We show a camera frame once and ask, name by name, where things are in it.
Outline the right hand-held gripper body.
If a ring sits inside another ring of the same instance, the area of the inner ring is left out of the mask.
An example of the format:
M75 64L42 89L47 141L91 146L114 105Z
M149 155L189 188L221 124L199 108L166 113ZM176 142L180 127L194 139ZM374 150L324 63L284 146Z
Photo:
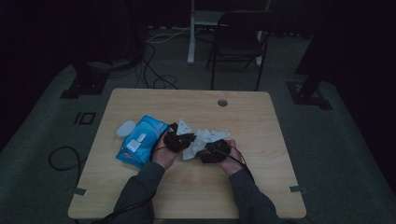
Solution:
M199 151L199 154L209 154L211 156L211 163L218 163L224 161L231 152L231 148L224 140L230 134L225 132L211 132L203 141L205 146Z

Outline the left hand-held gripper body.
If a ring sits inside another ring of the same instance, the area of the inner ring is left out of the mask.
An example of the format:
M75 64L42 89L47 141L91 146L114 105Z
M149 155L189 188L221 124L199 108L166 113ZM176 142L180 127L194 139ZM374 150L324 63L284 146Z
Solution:
M186 140L186 134L193 133L192 129L183 119L180 119L178 123L171 124L170 129L171 131L165 136L163 141L173 152L181 152L178 150L178 141Z

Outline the person's left hand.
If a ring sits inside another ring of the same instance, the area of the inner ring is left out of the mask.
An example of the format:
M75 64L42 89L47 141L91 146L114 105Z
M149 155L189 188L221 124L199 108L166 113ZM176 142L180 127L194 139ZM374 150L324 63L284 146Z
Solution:
M161 165L164 170L167 170L173 165L178 156L178 153L173 152L166 146L162 136L154 149L152 161Z

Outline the person's right hand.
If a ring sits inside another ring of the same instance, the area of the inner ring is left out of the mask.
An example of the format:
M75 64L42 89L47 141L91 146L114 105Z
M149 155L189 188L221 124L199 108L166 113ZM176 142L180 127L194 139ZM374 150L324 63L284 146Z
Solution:
M224 161L217 163L217 166L227 175L233 175L243 169L242 157L236 150L236 143L233 139L227 140L227 144L231 148L230 157L227 157Z

